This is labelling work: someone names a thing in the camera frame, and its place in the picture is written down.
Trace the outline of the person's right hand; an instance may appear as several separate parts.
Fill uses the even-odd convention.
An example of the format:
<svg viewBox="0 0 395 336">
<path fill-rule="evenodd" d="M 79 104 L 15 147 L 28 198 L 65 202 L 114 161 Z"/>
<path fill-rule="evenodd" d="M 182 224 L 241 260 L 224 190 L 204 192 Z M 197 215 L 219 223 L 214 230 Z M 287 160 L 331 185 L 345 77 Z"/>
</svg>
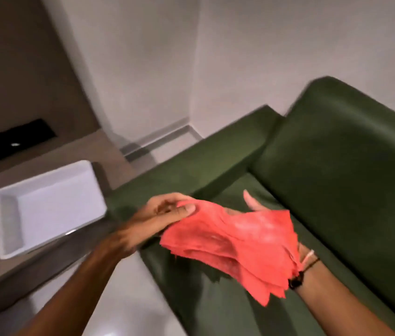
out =
<svg viewBox="0 0 395 336">
<path fill-rule="evenodd" d="M 251 194 L 247 191 L 243 191 L 243 198 L 247 205 L 247 207 L 251 211 L 271 211 L 272 209 L 267 208 L 262 203 L 260 203 L 257 199 L 255 199 Z M 320 263 L 320 259 L 318 255 L 315 253 L 313 249 L 308 248 L 301 242 L 297 243 L 297 250 L 299 253 L 299 262 L 301 263 L 301 270 L 309 269 L 310 265 L 315 265 L 316 263 Z"/>
</svg>

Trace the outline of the person's left hand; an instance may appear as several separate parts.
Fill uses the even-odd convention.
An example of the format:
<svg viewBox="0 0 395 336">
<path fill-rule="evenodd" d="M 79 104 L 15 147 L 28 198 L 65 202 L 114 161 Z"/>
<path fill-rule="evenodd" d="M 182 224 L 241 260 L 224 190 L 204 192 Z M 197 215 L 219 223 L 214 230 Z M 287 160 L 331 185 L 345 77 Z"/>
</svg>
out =
<svg viewBox="0 0 395 336">
<path fill-rule="evenodd" d="M 113 235 L 120 259 L 132 255 L 137 248 L 153 237 L 146 234 L 146 221 L 159 213 L 179 207 L 181 202 L 191 201 L 192 197 L 179 192 L 167 193 L 152 197 L 139 209 L 130 220 Z"/>
</svg>

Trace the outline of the red cloth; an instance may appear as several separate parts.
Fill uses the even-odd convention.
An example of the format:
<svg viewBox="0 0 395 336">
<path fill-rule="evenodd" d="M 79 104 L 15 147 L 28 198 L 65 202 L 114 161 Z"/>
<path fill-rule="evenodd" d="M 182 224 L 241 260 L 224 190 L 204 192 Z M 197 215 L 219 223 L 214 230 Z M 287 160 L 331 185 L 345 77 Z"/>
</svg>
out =
<svg viewBox="0 0 395 336">
<path fill-rule="evenodd" d="M 299 275 L 298 238 L 288 210 L 228 214 L 219 204 L 188 200 L 196 211 L 169 226 L 160 245 L 175 256 L 197 260 L 239 282 L 262 306 L 285 298 Z"/>
</svg>

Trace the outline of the person's right forearm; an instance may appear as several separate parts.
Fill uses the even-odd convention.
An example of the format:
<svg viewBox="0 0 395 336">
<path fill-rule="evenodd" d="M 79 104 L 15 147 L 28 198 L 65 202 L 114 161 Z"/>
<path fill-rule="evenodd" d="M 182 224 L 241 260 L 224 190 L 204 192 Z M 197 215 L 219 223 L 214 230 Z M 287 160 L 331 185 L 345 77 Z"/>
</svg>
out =
<svg viewBox="0 0 395 336">
<path fill-rule="evenodd" d="M 322 263 L 303 270 L 295 289 L 327 336 L 395 336 Z"/>
</svg>

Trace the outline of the person's left forearm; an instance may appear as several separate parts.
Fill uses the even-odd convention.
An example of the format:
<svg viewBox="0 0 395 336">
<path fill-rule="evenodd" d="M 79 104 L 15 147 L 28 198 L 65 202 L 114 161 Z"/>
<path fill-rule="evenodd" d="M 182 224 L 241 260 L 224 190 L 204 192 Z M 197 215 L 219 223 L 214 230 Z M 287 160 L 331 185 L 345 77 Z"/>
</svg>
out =
<svg viewBox="0 0 395 336">
<path fill-rule="evenodd" d="M 133 252 L 119 237 L 106 238 L 14 336 L 82 336 L 116 265 Z"/>
</svg>

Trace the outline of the green sofa back cushion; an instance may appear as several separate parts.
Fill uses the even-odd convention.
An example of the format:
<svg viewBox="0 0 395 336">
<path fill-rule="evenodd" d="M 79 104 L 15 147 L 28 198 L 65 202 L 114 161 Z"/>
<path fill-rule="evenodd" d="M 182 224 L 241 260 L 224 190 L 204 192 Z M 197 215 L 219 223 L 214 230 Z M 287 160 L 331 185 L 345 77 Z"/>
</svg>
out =
<svg viewBox="0 0 395 336">
<path fill-rule="evenodd" d="M 395 328 L 395 112 L 316 79 L 251 172 L 297 219 L 303 243 Z"/>
</svg>

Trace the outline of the white plastic tray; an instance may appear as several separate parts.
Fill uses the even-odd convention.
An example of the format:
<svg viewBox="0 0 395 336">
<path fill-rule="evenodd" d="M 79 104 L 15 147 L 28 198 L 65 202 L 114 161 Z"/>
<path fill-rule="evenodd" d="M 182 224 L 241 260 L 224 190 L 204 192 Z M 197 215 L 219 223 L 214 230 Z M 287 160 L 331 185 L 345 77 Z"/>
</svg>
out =
<svg viewBox="0 0 395 336">
<path fill-rule="evenodd" d="M 88 160 L 0 188 L 0 260 L 65 237 L 102 219 L 106 212 Z"/>
</svg>

